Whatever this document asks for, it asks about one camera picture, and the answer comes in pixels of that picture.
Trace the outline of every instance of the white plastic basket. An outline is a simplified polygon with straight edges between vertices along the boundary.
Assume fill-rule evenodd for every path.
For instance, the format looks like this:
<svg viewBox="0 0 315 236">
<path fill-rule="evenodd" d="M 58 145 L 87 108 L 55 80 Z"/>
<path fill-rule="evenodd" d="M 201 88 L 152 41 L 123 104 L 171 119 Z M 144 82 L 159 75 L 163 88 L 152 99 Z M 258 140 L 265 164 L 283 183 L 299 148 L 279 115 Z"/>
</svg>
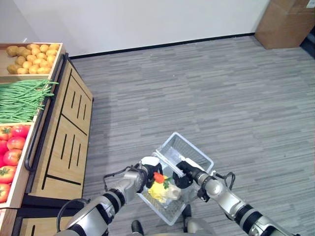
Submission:
<svg viewBox="0 0 315 236">
<path fill-rule="evenodd" d="M 184 176 L 183 172 L 176 167 L 183 158 L 190 158 L 207 173 L 210 172 L 214 164 L 208 156 L 179 133 L 173 133 L 165 143 L 153 153 L 153 156 L 160 159 L 163 174 L 168 177 L 172 177 L 173 172 L 177 173 L 179 177 Z M 148 193 L 146 187 L 143 192 L 138 195 L 168 225 L 174 225 L 187 204 L 196 199 L 197 190 L 199 188 L 200 187 L 194 183 L 190 187 L 182 189 L 182 194 L 178 200 L 168 200 L 163 204 L 154 199 Z"/>
</svg>

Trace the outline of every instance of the potato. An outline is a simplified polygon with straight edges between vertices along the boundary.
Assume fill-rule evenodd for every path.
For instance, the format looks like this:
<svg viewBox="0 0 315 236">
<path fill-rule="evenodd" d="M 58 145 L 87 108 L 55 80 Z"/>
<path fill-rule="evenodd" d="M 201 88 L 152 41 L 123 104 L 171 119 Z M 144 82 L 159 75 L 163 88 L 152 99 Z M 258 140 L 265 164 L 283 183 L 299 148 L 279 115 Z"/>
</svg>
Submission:
<svg viewBox="0 0 315 236">
<path fill-rule="evenodd" d="M 6 69 L 8 70 L 8 72 L 10 74 L 17 74 L 17 70 L 18 68 L 21 68 L 20 65 L 16 65 L 16 64 L 12 64 L 12 65 L 9 65 Z"/>
<path fill-rule="evenodd" d="M 53 67 L 55 58 L 56 58 L 56 56 L 54 56 L 54 55 L 49 55 L 49 56 L 47 56 L 47 59 L 46 59 L 46 60 L 48 61 L 48 64 L 50 65 L 49 67 Z"/>
<path fill-rule="evenodd" d="M 24 56 L 25 59 L 26 59 L 26 57 L 27 57 L 28 55 L 31 55 L 31 54 L 32 54 L 32 53 L 31 53 L 30 50 L 24 49 L 23 52 L 22 52 L 22 54 L 21 54 L 21 56 Z"/>
<path fill-rule="evenodd" d="M 44 53 L 38 53 L 36 56 L 39 59 L 46 59 L 47 58 L 47 56 Z"/>
<path fill-rule="evenodd" d="M 48 47 L 47 44 L 43 44 L 43 45 L 40 46 L 39 49 L 40 49 L 40 51 L 41 51 L 42 53 L 46 53 L 46 52 L 48 51 L 49 47 Z"/>
<path fill-rule="evenodd" d="M 16 58 L 15 64 L 22 66 L 25 61 L 26 61 L 26 59 L 24 56 L 19 56 L 18 58 Z"/>
<path fill-rule="evenodd" d="M 28 46 L 26 46 L 27 49 L 32 50 L 33 48 L 38 48 L 39 49 L 39 45 L 35 44 L 35 43 L 31 43 Z"/>
<path fill-rule="evenodd" d="M 26 49 L 26 47 L 18 47 L 16 50 L 16 55 L 21 56 L 24 49 Z"/>
<path fill-rule="evenodd" d="M 40 49 L 39 48 L 33 48 L 32 50 L 31 50 L 31 54 L 32 55 L 37 55 L 38 53 L 40 53 Z"/>
<path fill-rule="evenodd" d="M 55 50 L 58 50 L 58 49 L 59 49 L 59 44 L 57 44 L 57 43 L 53 43 L 53 44 L 49 45 L 49 49 L 55 49 Z"/>
<path fill-rule="evenodd" d="M 8 53 L 8 55 L 11 57 L 15 57 L 17 49 L 18 49 L 18 46 L 9 46 L 6 48 L 6 53 Z"/>
<path fill-rule="evenodd" d="M 51 66 L 49 65 L 48 61 L 46 60 L 42 60 L 41 63 L 39 64 L 40 67 L 49 67 L 51 68 Z"/>
<path fill-rule="evenodd" d="M 42 59 L 42 58 L 38 58 L 38 59 L 35 59 L 35 60 L 33 60 L 33 65 L 40 65 L 40 63 L 43 61 L 44 59 Z"/>
<path fill-rule="evenodd" d="M 26 60 L 27 60 L 27 61 L 30 61 L 30 62 L 33 62 L 33 61 L 36 60 L 36 59 L 37 59 L 37 57 L 34 56 L 34 55 L 28 55 L 28 56 L 26 57 Z"/>
<path fill-rule="evenodd" d="M 30 61 L 25 61 L 22 67 L 28 70 L 32 65 L 33 63 L 31 63 Z"/>
<path fill-rule="evenodd" d="M 41 67 L 37 70 L 38 74 L 49 74 L 50 68 L 49 67 Z"/>
<path fill-rule="evenodd" d="M 46 52 L 46 55 L 57 55 L 57 50 L 56 49 L 49 49 L 47 52 Z"/>
<path fill-rule="evenodd" d="M 20 75 L 24 75 L 24 74 L 28 74 L 29 73 L 29 70 L 25 69 L 25 68 L 19 68 L 17 70 L 18 74 Z"/>
<path fill-rule="evenodd" d="M 39 66 L 38 65 L 32 65 L 30 68 L 29 68 L 29 73 L 30 74 L 37 74 L 37 70 L 39 69 Z"/>
</svg>

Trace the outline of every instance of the yellow object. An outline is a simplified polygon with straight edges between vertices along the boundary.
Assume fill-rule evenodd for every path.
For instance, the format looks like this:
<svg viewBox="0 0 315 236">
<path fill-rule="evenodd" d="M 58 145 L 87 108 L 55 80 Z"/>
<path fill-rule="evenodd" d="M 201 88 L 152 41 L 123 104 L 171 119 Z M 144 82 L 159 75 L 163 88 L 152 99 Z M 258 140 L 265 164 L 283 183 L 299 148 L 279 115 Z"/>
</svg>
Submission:
<svg viewBox="0 0 315 236">
<path fill-rule="evenodd" d="M 17 74 L 17 70 L 18 68 L 21 68 L 20 65 L 16 65 L 16 64 L 12 64 L 12 65 L 9 65 L 6 69 L 8 70 L 8 72 L 10 74 Z"/>
<path fill-rule="evenodd" d="M 22 67 L 28 70 L 32 65 L 33 63 L 31 63 L 30 61 L 25 61 Z"/>
<path fill-rule="evenodd" d="M 31 54 L 32 55 L 37 55 L 38 53 L 40 53 L 40 49 L 39 48 L 33 48 L 32 50 L 31 50 Z"/>
<path fill-rule="evenodd" d="M 25 59 L 26 59 L 26 57 L 27 57 L 28 55 L 31 55 L 31 54 L 32 54 L 32 52 L 31 52 L 30 50 L 24 49 L 23 52 L 21 53 L 21 56 L 24 56 Z"/>
<path fill-rule="evenodd" d="M 37 74 L 37 70 L 39 69 L 39 66 L 38 65 L 32 65 L 30 68 L 29 68 L 29 72 L 30 74 Z"/>
<path fill-rule="evenodd" d="M 28 46 L 26 46 L 27 49 L 32 50 L 34 48 L 38 48 L 39 49 L 39 45 L 35 44 L 35 43 L 31 43 Z"/>
<path fill-rule="evenodd" d="M 43 60 L 44 60 L 44 59 L 42 59 L 42 58 L 35 59 L 35 60 L 33 61 L 33 64 L 39 66 L 40 63 L 41 63 Z"/>
<path fill-rule="evenodd" d="M 148 193 L 154 199 L 157 199 L 160 203 L 166 202 L 166 199 L 163 197 L 163 195 L 166 195 L 166 192 L 167 192 L 167 189 L 164 189 L 163 183 L 158 183 L 156 181 L 154 181 L 152 187 L 148 190 Z"/>
<path fill-rule="evenodd" d="M 42 60 L 41 63 L 39 64 L 40 67 L 49 67 L 51 68 L 50 64 L 46 60 Z"/>
<path fill-rule="evenodd" d="M 6 53 L 8 53 L 8 55 L 11 57 L 15 57 L 17 49 L 18 49 L 18 46 L 9 46 L 6 48 Z"/>
<path fill-rule="evenodd" d="M 16 50 L 16 55 L 21 56 L 24 49 L 26 49 L 26 47 L 18 47 Z"/>
<path fill-rule="evenodd" d="M 49 45 L 49 49 L 55 49 L 55 50 L 58 50 L 58 49 L 59 49 L 59 44 L 57 44 L 57 43 L 53 43 L 53 44 Z"/>
<path fill-rule="evenodd" d="M 18 74 L 24 75 L 24 74 L 28 74 L 29 70 L 25 69 L 25 68 L 19 68 L 17 69 Z"/>
<path fill-rule="evenodd" d="M 36 56 L 38 59 L 46 59 L 47 58 L 47 56 L 44 53 L 37 53 Z"/>
<path fill-rule="evenodd" d="M 46 55 L 57 55 L 57 50 L 56 49 L 49 49 L 47 52 L 46 52 Z"/>
<path fill-rule="evenodd" d="M 36 60 L 36 59 L 37 59 L 37 57 L 34 56 L 34 55 L 28 55 L 28 56 L 26 57 L 26 60 L 27 60 L 27 61 L 30 61 L 30 62 L 33 62 L 33 61 Z"/>
<path fill-rule="evenodd" d="M 46 60 L 48 61 L 48 64 L 50 65 L 50 67 L 53 67 L 55 58 L 56 58 L 56 56 L 54 56 L 54 55 L 49 55 L 49 56 L 47 56 L 47 59 L 46 59 Z"/>
<path fill-rule="evenodd" d="M 24 56 L 19 56 L 18 58 L 16 58 L 15 64 L 22 66 L 25 61 L 26 59 Z"/>
<path fill-rule="evenodd" d="M 39 47 L 39 49 L 42 53 L 46 53 L 49 49 L 49 46 L 47 44 L 43 44 Z"/>
<path fill-rule="evenodd" d="M 41 67 L 37 70 L 38 74 L 49 74 L 50 68 L 49 67 Z"/>
</svg>

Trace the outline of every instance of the gray carpet floor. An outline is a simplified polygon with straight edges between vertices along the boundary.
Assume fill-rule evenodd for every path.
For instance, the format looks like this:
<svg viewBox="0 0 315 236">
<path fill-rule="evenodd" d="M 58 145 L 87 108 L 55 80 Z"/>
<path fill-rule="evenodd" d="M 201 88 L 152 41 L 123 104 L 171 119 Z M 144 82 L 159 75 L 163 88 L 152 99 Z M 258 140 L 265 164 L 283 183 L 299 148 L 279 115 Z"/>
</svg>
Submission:
<svg viewBox="0 0 315 236">
<path fill-rule="evenodd" d="M 301 48 L 265 50 L 254 37 L 75 59 L 94 94 L 84 197 L 102 176 L 150 155 L 174 131 L 236 174 L 234 193 L 292 233 L 315 235 L 315 61 Z M 113 185 L 119 177 L 108 180 Z M 245 233 L 212 201 L 195 217 L 219 236 Z M 125 236 L 180 232 L 136 196 L 110 225 Z"/>
</svg>

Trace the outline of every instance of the white wall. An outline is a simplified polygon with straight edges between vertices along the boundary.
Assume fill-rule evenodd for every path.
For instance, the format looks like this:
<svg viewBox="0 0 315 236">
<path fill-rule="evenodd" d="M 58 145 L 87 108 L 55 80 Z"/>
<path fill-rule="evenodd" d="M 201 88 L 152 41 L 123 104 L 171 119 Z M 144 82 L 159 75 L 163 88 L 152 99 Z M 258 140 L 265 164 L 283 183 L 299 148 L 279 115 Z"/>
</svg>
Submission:
<svg viewBox="0 0 315 236">
<path fill-rule="evenodd" d="M 38 41 L 22 13 L 11 0 L 0 0 L 0 42 Z"/>
<path fill-rule="evenodd" d="M 269 0 L 14 0 L 72 56 L 254 32 Z"/>
</svg>

